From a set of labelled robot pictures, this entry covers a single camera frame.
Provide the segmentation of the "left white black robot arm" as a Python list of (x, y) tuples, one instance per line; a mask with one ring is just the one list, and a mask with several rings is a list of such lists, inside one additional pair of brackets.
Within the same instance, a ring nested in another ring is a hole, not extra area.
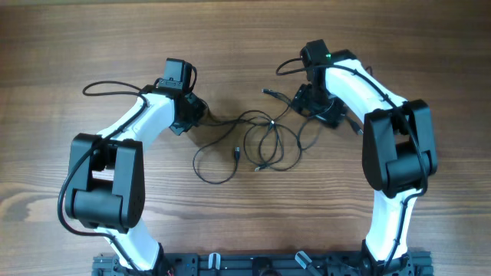
[(197, 126), (206, 105), (193, 94), (197, 70), (169, 58), (164, 74), (143, 88), (130, 86), (134, 106), (97, 134), (71, 143), (68, 176), (58, 196), (58, 219), (69, 232), (102, 237), (114, 255), (94, 258), (94, 275), (172, 275), (174, 266), (142, 219), (143, 154), (165, 129), (176, 135)]

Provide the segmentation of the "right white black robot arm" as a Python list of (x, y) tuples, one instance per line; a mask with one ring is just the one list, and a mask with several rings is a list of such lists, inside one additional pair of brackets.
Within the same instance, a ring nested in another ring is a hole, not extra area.
[(336, 128), (351, 110), (363, 136), (362, 168), (374, 190), (370, 230), (363, 241), (360, 270), (368, 275), (400, 273), (409, 265), (407, 230), (415, 202), (437, 171), (432, 115), (423, 100), (390, 92), (349, 50), (331, 52), (323, 40), (300, 51), (307, 83), (292, 108)]

